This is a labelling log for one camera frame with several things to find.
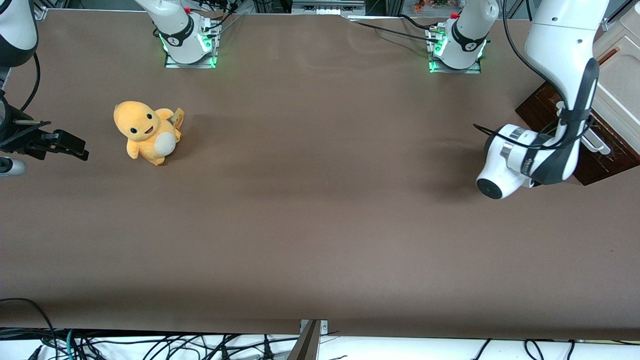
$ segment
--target white plush belly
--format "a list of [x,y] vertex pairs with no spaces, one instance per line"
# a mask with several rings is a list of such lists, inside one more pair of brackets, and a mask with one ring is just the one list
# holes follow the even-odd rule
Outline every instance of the white plush belly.
[[159,133],[154,144],[156,152],[162,156],[167,156],[175,149],[175,136],[171,133]]

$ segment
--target stuffed animal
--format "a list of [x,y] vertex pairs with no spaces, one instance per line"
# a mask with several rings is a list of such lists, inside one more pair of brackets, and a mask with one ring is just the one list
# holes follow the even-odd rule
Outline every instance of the stuffed animal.
[[118,130],[128,138],[127,154],[132,159],[142,154],[154,165],[164,164],[164,157],[173,152],[182,138],[179,129],[183,119],[180,108],[175,114],[169,109],[154,111],[138,101],[125,101],[113,111]]

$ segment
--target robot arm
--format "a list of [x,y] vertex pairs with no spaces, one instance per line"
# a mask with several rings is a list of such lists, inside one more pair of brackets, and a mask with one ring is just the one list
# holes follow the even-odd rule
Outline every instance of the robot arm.
[[564,108],[553,136],[511,124],[490,132],[486,164],[476,180],[483,194],[503,199],[520,186],[556,184],[573,174],[598,82],[593,39],[608,2],[543,0],[525,51],[532,69],[558,90]]
[[214,36],[211,29],[219,25],[197,13],[187,13],[178,0],[135,0],[142,6],[160,33],[166,52],[178,63],[190,64],[211,52],[211,43],[203,39]]
[[33,2],[0,0],[0,67],[26,63],[38,47]]
[[[26,63],[36,51],[38,30],[30,0],[0,0],[0,67],[16,67]],[[26,104],[17,109],[4,98],[0,90],[0,151],[32,156],[44,160],[47,152],[61,152],[87,160],[89,152],[84,140],[64,130],[48,133],[42,130],[48,121],[39,121],[25,114]],[[24,173],[23,161],[0,158],[0,176]]]
[[476,62],[486,44],[486,36],[498,18],[495,0],[470,0],[460,17],[444,23],[446,37],[434,55],[452,69],[466,69]]

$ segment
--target white floor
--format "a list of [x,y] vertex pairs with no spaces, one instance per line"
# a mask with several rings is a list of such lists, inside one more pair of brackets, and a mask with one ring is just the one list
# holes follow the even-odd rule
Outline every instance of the white floor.
[[[293,335],[269,335],[269,339],[289,338]],[[108,338],[113,341],[140,341],[160,340],[162,337],[136,337],[136,338]],[[215,347],[222,336],[205,336],[207,345]],[[262,343],[263,335],[242,335],[231,341],[228,346],[244,346]],[[277,354],[290,350],[295,341],[272,343],[271,350]],[[459,340],[459,339],[413,339],[413,338],[366,338],[352,336],[323,336],[318,353],[318,360],[334,360],[344,357],[344,360],[373,360],[373,359],[420,359],[420,360],[472,360],[484,340]],[[25,360],[40,346],[38,340],[3,340],[0,341],[0,360]],[[542,350],[545,360],[566,359],[570,344],[563,342],[542,342],[538,345]],[[140,360],[153,346],[153,343],[135,345],[97,344],[96,347],[107,360]],[[188,348],[199,350],[200,357],[204,356],[204,350],[195,345],[187,345]],[[530,346],[531,352],[537,352]],[[164,359],[167,349],[162,351],[155,360]],[[242,351],[232,357],[232,360],[255,359],[260,352],[255,349]],[[55,356],[54,350],[43,347],[39,360],[50,359]],[[67,360],[60,354],[60,359]],[[172,360],[198,360],[194,351],[179,350],[171,357]],[[214,360],[220,360],[219,353]],[[482,354],[481,360],[528,360],[523,341],[492,340]],[[576,343],[571,360],[626,360],[640,359],[640,346],[615,345],[596,343]]]

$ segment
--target table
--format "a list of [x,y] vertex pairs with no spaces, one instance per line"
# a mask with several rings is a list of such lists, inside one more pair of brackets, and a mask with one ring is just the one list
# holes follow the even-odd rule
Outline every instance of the table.
[[[528,23],[510,24],[522,46]],[[91,156],[0,181],[0,293],[54,326],[640,338],[640,170],[502,201],[474,186],[486,137],[471,124],[518,123],[541,84],[499,23],[467,76],[329,15],[245,16],[212,70],[164,69],[144,13],[50,11],[39,30],[28,113]],[[33,73],[15,69],[11,103]],[[112,118],[126,100],[184,109],[166,166],[127,156]],[[0,325],[43,326],[18,305]]]

